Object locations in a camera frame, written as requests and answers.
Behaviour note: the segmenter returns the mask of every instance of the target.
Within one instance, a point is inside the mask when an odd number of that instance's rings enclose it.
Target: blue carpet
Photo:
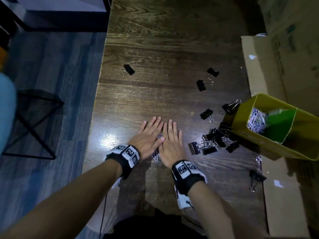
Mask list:
[[[0,231],[81,174],[105,38],[106,33],[66,32],[27,32],[14,38],[4,73],[17,90],[53,94],[65,105],[36,128],[46,143],[55,141],[55,160],[0,158]],[[36,113],[29,111],[28,119]],[[32,139],[26,136],[10,152],[42,153]],[[78,236],[96,237],[87,228]]]

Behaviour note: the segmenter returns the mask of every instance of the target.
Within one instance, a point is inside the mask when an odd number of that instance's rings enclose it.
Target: black metal chair frame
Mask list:
[[[25,158],[39,158],[39,159],[50,159],[54,160],[56,159],[56,156],[54,152],[52,151],[51,148],[44,142],[43,139],[40,138],[38,133],[34,130],[38,125],[40,125],[43,121],[45,121],[49,116],[54,114],[58,109],[60,109],[63,105],[64,102],[56,99],[49,99],[41,96],[35,96],[31,94],[24,94],[24,93],[18,93],[18,96],[24,96],[24,97],[29,97],[29,98],[34,98],[34,99],[39,99],[39,100],[45,100],[45,101],[51,101],[53,103],[57,103],[58,106],[54,109],[52,109],[47,115],[45,115],[41,120],[39,120],[36,124],[31,126],[22,116],[21,114],[16,111],[16,119],[21,122],[21,124],[27,129],[26,132],[24,132],[22,135],[17,137],[12,143],[8,144],[2,153],[3,156],[11,156],[11,157],[25,157]],[[28,133],[31,133],[31,135],[41,144],[41,146],[50,154],[51,157],[43,157],[43,156],[33,156],[33,155],[23,155],[23,154],[14,154],[14,153],[6,153],[6,151],[11,148],[13,145],[15,145],[21,138],[26,136]]]

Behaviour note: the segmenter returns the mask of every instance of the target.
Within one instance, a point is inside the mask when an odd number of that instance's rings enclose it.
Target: left hand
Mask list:
[[[127,143],[138,149],[141,160],[148,158],[165,141],[165,137],[157,139],[163,128],[161,120],[161,117],[153,117],[148,124],[144,121],[138,133]]]

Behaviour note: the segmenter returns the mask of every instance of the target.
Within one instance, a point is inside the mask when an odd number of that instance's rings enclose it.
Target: wood grain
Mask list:
[[[255,193],[248,189],[256,154],[241,146],[232,154],[221,150],[192,156],[187,147],[219,125],[223,104],[249,99],[240,42],[245,34],[232,0],[113,0],[83,171],[101,163],[115,145],[126,143],[142,121],[173,119],[183,130],[188,158],[206,174],[209,186],[265,232],[262,186]],[[121,75],[125,63],[134,75]],[[196,81],[209,81],[209,67],[220,75],[199,92]],[[212,123],[199,116],[207,108],[214,111]],[[145,210],[181,214],[169,169],[151,160],[141,162],[119,190],[109,192],[107,208],[105,231]],[[96,216],[102,216],[102,209]],[[89,226],[100,225],[91,220]]]

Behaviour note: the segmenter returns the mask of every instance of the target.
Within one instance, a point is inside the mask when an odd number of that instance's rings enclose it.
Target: hand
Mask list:
[[[165,141],[165,137],[157,139],[163,128],[161,120],[161,117],[153,117],[148,124],[144,121],[138,133],[127,143],[138,149],[141,160],[148,158]]]
[[[182,141],[182,131],[177,132],[177,123],[172,120],[163,127],[163,136],[166,138],[164,143],[159,147],[159,156],[163,164],[169,169],[172,165],[179,161],[186,159],[185,149]]]

